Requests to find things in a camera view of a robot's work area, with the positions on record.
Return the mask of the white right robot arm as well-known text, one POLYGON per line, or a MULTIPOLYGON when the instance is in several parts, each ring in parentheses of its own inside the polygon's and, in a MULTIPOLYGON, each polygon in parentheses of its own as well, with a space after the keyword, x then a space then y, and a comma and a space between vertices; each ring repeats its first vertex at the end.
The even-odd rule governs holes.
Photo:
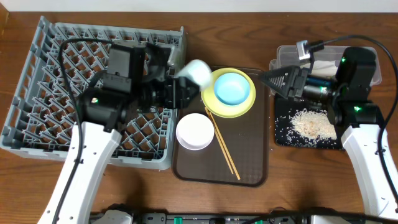
POLYGON ((388 146, 386 119, 368 99, 377 69, 369 48, 347 47, 336 74, 318 78, 290 65, 260 74, 263 84, 289 100, 320 103, 327 109, 359 184, 365 213, 397 220, 397 169, 388 146))

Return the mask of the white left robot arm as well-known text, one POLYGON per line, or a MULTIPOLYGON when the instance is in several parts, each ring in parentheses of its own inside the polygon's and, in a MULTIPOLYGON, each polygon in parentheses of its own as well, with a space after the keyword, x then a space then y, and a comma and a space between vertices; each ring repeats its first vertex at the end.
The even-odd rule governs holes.
POLYGON ((174 46, 110 42, 109 62, 71 98, 76 122, 67 158, 41 223, 87 223, 103 172, 136 113, 186 108, 211 83, 211 70, 192 60, 175 74, 174 46))

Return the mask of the white napkin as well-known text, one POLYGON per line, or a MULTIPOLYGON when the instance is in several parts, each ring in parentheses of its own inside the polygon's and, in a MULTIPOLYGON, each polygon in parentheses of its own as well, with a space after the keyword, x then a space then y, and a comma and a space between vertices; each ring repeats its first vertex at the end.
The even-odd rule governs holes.
POLYGON ((317 77, 330 78, 333 77, 337 71, 335 61, 315 61, 313 63, 311 74, 317 77))

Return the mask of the white small cup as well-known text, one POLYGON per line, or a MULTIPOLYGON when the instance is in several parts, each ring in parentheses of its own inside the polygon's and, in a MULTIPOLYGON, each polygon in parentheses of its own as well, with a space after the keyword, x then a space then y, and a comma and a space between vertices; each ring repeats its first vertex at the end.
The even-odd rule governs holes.
POLYGON ((175 78, 185 77, 200 87, 203 91, 211 86, 213 78, 211 68, 202 60, 195 59, 186 64, 175 78))

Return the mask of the light blue bowl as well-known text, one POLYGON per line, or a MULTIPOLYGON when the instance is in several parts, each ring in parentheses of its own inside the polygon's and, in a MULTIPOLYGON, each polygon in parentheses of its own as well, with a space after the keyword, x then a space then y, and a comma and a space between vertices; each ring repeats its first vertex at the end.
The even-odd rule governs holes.
POLYGON ((236 106, 249 96, 249 82, 238 73, 225 73, 216 79, 214 94, 222 103, 236 106))

